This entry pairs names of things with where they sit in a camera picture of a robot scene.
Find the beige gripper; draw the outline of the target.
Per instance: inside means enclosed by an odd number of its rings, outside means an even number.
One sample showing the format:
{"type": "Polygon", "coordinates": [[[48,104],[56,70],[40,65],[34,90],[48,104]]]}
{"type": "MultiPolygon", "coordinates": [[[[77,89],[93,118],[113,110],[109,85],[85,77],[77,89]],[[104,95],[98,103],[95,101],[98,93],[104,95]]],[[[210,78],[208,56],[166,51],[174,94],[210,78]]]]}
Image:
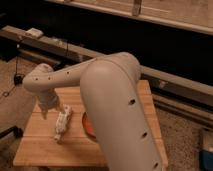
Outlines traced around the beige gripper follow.
{"type": "Polygon", "coordinates": [[[44,120],[47,119],[47,110],[56,108],[62,114],[65,114],[65,109],[63,104],[59,104],[59,97],[54,89],[49,89],[46,91],[39,92],[37,94],[38,105],[42,110],[42,117],[44,120]]]}

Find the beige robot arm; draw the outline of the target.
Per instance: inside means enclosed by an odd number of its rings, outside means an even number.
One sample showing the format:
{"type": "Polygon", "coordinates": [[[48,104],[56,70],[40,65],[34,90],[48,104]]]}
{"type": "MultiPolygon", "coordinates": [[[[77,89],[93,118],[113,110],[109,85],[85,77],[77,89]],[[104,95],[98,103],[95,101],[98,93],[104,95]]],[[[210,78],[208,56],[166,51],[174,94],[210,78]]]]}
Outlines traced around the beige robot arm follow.
{"type": "Polygon", "coordinates": [[[72,112],[58,88],[78,86],[86,114],[110,171],[165,171],[137,91],[140,63],[127,52],[104,55],[58,71],[45,63],[23,80],[43,115],[59,111],[55,138],[67,130],[72,112]]]}

